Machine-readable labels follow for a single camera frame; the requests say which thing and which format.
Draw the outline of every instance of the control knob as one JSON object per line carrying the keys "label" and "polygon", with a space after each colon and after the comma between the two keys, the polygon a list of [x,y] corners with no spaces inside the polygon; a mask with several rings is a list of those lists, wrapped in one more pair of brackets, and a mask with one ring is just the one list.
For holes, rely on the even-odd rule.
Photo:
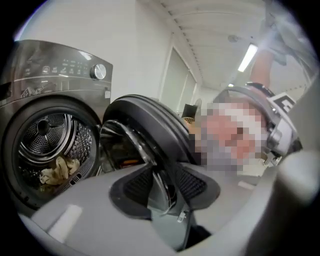
{"label": "control knob", "polygon": [[93,79],[102,80],[107,74],[106,67],[103,64],[96,64],[91,68],[90,74]]}

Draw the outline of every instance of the front-loading washer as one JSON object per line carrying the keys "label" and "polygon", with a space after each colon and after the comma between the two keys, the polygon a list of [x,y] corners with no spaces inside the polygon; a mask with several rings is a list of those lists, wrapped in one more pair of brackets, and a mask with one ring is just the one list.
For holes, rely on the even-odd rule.
{"label": "front-loading washer", "polygon": [[[87,52],[39,40],[15,42],[0,78],[0,168],[18,211],[30,215],[97,174],[101,121],[113,65]],[[80,167],[59,185],[40,182],[58,157]]]}

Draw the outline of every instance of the person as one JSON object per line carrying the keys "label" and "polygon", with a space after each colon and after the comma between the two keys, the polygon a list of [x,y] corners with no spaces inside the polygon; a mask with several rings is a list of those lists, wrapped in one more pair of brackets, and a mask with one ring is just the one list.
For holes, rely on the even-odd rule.
{"label": "person", "polygon": [[[265,1],[265,20],[260,28],[260,42],[251,69],[248,88],[262,97],[272,97],[270,73],[274,62],[286,65],[286,56],[293,56],[302,66],[307,80],[318,72],[318,62],[307,37],[294,18],[280,4]],[[201,163],[239,170],[250,159],[262,157],[267,140],[266,120],[250,100],[233,98],[214,103],[208,114],[198,121],[186,123],[194,140],[194,152]]]}

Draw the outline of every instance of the fluorescent light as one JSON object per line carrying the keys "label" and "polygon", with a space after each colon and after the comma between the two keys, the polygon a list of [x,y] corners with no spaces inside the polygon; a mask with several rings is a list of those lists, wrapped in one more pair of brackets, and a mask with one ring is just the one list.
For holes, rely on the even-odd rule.
{"label": "fluorescent light", "polygon": [[246,68],[248,67],[249,63],[251,62],[251,60],[253,59],[253,57],[255,56],[256,52],[258,50],[258,47],[254,44],[250,44],[248,50],[246,51],[246,54],[238,68],[238,71],[243,72],[246,70]]}

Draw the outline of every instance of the laundry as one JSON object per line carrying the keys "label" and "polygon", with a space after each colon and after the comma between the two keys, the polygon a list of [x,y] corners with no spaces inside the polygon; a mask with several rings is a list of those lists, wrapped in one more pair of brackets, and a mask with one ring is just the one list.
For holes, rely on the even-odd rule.
{"label": "laundry", "polygon": [[74,174],[80,167],[78,159],[64,159],[58,156],[55,160],[56,167],[46,168],[41,171],[40,182],[48,185],[61,185],[66,179]]}

